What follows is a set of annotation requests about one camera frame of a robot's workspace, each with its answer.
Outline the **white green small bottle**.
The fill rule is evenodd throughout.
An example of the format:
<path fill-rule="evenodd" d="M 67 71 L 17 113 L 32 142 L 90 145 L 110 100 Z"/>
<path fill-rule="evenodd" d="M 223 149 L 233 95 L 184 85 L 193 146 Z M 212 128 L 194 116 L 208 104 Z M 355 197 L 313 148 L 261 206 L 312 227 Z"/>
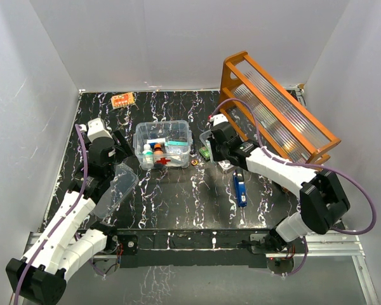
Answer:
<path fill-rule="evenodd" d="M 144 167 L 146 170 L 150 170 L 154 166 L 154 157 L 153 157 L 153 150 L 150 146 L 150 144 L 144 144 L 144 150 L 143 150 L 143 156 L 144 156 Z"/>

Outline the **clear tray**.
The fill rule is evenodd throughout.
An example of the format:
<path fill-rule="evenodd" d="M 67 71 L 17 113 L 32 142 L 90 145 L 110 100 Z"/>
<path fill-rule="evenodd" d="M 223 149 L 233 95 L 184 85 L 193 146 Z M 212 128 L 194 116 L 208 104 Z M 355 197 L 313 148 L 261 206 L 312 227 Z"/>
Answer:
<path fill-rule="evenodd" d="M 212 150 L 211 150 L 210 141 L 209 141 L 210 136 L 211 136 L 211 132 L 209 130 L 203 132 L 199 136 L 199 139 L 201 140 L 203 147 L 206 147 L 209 149 L 209 152 L 210 152 L 210 160 L 209 161 L 211 161 L 214 165 L 219 166 L 223 173 L 227 173 L 227 172 L 231 171 L 234 168 L 234 166 L 228 160 L 222 160 L 222 161 L 214 161 L 213 160 Z"/>

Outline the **blue white tube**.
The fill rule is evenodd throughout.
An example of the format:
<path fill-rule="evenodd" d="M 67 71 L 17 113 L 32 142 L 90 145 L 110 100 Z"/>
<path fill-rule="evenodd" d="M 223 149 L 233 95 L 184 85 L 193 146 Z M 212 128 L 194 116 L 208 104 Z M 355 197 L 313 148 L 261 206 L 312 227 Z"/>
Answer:
<path fill-rule="evenodd" d="M 148 144 L 164 144 L 166 142 L 165 138 L 157 138 L 157 139 L 148 139 L 147 143 Z"/>

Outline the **brown orange medicine bottle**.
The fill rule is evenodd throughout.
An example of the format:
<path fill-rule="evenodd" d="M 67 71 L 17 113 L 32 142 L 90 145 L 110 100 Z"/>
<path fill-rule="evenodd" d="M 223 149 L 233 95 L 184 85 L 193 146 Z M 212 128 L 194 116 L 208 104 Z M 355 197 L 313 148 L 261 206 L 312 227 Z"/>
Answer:
<path fill-rule="evenodd" d="M 154 144 L 154 156 L 160 158 L 164 154 L 163 147 L 160 143 Z"/>

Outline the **clear first aid box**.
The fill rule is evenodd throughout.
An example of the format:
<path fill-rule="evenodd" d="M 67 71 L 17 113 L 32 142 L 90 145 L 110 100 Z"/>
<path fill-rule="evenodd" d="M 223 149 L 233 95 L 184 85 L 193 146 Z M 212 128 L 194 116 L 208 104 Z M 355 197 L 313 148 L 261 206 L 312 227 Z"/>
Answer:
<path fill-rule="evenodd" d="M 161 144 L 164 154 L 160 158 L 154 156 L 154 144 L 151 144 L 154 157 L 154 166 L 152 169 L 166 168 L 165 154 L 188 154 L 190 160 L 191 146 L 193 144 L 191 129 L 188 122 L 184 120 L 174 121 L 157 121 L 157 122 L 144 122 L 136 126 L 135 134 L 133 136 L 133 147 L 135 149 L 135 156 L 138 159 L 140 168 L 146 170 L 144 167 L 144 144 L 147 144 L 148 139 L 165 138 L 166 142 L 169 140 L 188 142 L 189 146 L 166 146 L 165 143 Z"/>

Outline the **white blue gauze packet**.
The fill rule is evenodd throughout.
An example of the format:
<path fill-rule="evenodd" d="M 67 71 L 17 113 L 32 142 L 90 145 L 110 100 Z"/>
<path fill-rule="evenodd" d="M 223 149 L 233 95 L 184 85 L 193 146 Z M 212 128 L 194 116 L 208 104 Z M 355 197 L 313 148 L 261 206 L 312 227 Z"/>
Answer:
<path fill-rule="evenodd" d="M 165 166 L 187 168 L 190 165 L 188 154 L 165 154 Z"/>

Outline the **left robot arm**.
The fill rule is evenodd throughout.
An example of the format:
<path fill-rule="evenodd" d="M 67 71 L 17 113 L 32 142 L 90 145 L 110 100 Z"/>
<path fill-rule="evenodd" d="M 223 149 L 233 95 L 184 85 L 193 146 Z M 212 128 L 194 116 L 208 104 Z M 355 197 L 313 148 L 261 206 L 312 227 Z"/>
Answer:
<path fill-rule="evenodd" d="M 117 130 L 92 132 L 76 126 L 83 162 L 75 172 L 63 202 L 35 244 L 21 259 L 12 258 L 6 274 L 13 289 L 13 303 L 20 298 L 37 304 L 57 304 L 70 278 L 95 254 L 113 253 L 118 237 L 101 227 L 76 233 L 83 220 L 109 190 L 116 168 L 133 155 L 133 149 Z"/>

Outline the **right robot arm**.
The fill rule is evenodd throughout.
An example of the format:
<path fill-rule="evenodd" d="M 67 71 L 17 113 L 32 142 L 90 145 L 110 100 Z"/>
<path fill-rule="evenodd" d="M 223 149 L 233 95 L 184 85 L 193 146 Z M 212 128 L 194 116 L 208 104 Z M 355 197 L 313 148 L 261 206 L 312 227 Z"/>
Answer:
<path fill-rule="evenodd" d="M 287 159 L 259 147 L 254 140 L 243 141 L 228 122 L 212 126 L 208 140 L 211 158 L 248 172 L 257 173 L 286 188 L 300 203 L 300 211 L 278 222 L 255 247 L 285 252 L 293 241 L 307 234 L 326 234 L 350 209 L 349 200 L 336 175 L 330 170 L 293 166 Z"/>

